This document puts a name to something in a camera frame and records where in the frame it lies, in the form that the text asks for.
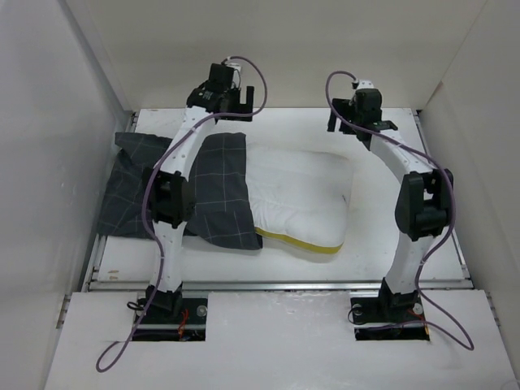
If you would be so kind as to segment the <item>white pillow yellow edge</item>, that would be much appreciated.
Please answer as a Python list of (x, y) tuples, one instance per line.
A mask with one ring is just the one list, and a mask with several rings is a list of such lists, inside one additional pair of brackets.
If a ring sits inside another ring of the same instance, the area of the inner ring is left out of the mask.
[(337, 254), (349, 227), (353, 168), (336, 154), (246, 146), (255, 232), (316, 254)]

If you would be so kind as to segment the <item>dark grey checked pillowcase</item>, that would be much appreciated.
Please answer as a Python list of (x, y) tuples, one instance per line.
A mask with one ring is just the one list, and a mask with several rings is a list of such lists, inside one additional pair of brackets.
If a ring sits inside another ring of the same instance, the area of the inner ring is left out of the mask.
[[(119, 152), (106, 184), (96, 232), (101, 236), (149, 239), (141, 218), (147, 183), (144, 174), (167, 151), (171, 139), (154, 134), (118, 132)], [(246, 184), (246, 136), (216, 133), (203, 141), (189, 182), (197, 201), (184, 230), (187, 236), (225, 249), (260, 250)]]

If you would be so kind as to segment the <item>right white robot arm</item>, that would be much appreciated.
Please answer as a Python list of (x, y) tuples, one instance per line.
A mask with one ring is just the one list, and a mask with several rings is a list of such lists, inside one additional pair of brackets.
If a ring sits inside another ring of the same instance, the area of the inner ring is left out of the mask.
[(354, 135), (397, 179), (400, 190), (394, 211), (399, 238), (395, 256), (377, 297), (351, 301), (353, 322), (401, 323), (416, 319), (421, 305), (418, 278), (424, 258), (453, 215), (449, 187), (453, 176), (405, 143), (398, 127), (382, 118), (378, 89), (358, 86), (350, 99), (328, 98), (327, 129)]

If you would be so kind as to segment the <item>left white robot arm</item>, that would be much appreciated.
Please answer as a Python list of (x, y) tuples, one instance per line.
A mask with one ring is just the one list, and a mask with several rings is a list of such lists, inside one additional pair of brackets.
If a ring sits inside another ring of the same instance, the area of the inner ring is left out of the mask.
[(140, 320), (169, 323), (186, 317), (182, 240), (196, 204), (189, 173), (219, 120), (250, 121), (253, 114), (254, 87), (241, 89), (241, 66), (233, 57), (211, 64), (207, 80), (188, 96), (179, 130), (145, 178), (141, 213), (145, 230), (158, 244), (158, 260)]

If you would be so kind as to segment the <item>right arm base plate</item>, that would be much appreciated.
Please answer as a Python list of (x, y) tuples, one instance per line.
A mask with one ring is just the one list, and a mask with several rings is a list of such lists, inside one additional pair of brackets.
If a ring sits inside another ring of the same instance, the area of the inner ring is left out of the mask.
[(350, 298), (349, 321), (356, 341), (429, 341), (422, 302), (390, 307), (379, 297)]

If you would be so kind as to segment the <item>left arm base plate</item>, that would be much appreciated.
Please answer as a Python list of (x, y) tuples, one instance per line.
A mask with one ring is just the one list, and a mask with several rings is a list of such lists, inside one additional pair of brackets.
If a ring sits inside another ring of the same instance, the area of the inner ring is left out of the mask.
[(183, 297), (173, 311), (151, 305), (132, 341), (204, 341), (207, 315), (206, 297)]

